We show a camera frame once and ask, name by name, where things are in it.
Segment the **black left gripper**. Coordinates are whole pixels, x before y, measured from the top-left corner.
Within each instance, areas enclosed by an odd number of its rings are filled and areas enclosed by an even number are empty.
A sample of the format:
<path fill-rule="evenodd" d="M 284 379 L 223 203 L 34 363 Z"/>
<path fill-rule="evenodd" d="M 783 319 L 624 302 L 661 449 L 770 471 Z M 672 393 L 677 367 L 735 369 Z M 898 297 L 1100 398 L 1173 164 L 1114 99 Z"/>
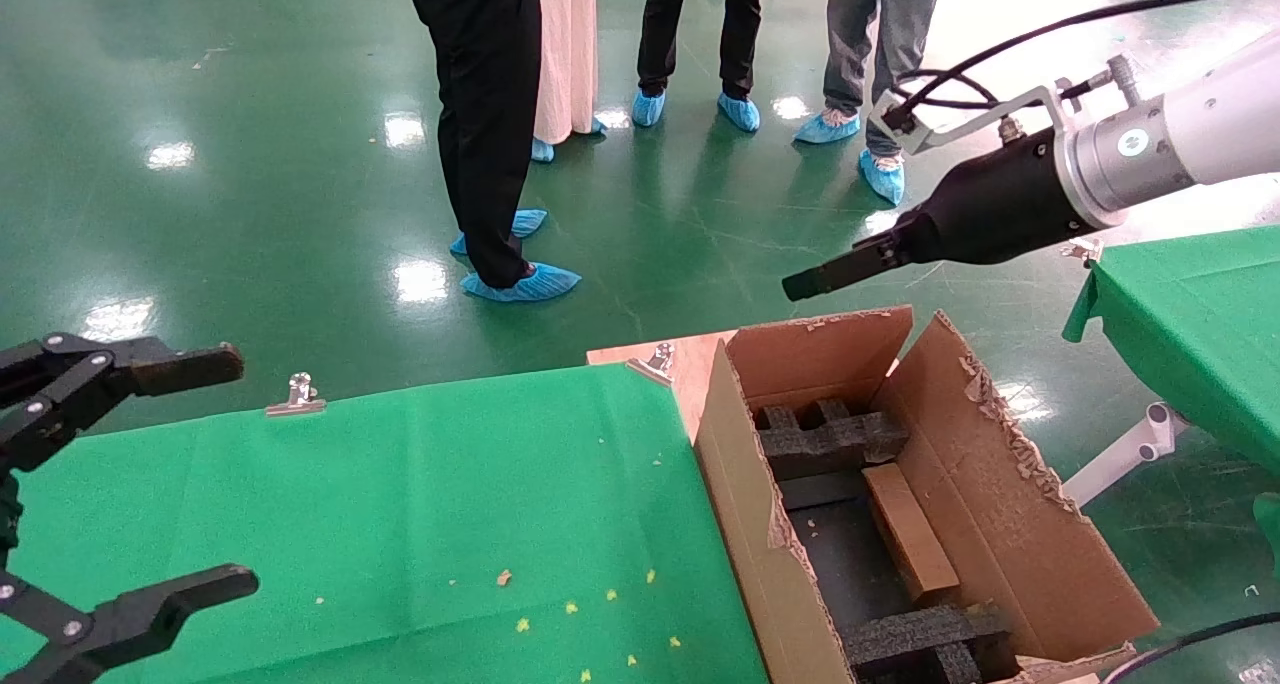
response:
<path fill-rule="evenodd" d="M 129 397 L 160 397 L 221 386 L 244 375 L 232 345 L 169 348 L 156 337 L 97 342 L 69 333 L 1 354 L 1 468 L 32 473 Z M 19 544 L 23 505 L 14 476 L 1 478 L 1 552 Z M 44 637 L 5 683 L 93 683 L 105 672 L 170 649 L 198 611 L 252 596 L 260 580 L 224 564 L 120 593 L 81 611 L 3 571 L 3 616 Z"/>

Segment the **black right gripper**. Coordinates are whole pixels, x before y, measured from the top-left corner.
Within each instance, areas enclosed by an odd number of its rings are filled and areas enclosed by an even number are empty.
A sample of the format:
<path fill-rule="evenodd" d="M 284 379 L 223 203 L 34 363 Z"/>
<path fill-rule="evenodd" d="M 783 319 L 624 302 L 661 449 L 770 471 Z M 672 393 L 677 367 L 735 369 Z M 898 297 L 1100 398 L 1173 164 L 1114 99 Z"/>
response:
<path fill-rule="evenodd" d="M 783 278 L 783 293 L 799 302 L 908 264 L 995 265 L 1097 232 L 1062 187 L 1056 138 L 1055 129 L 1046 128 L 957 164 L 899 227 Z"/>

